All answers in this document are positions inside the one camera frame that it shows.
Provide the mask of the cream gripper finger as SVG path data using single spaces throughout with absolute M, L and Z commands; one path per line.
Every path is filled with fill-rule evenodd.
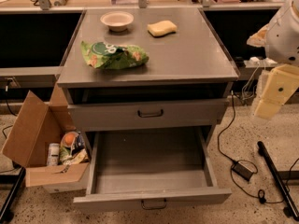
M 260 119 L 271 119 L 280 110 L 281 105 L 267 103 L 262 99 L 257 99 L 253 107 L 253 115 Z

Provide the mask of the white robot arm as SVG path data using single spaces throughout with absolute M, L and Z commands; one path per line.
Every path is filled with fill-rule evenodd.
M 286 0 L 268 23 L 266 57 L 275 61 L 266 80 L 260 80 L 253 116 L 271 119 L 299 88 L 299 0 Z

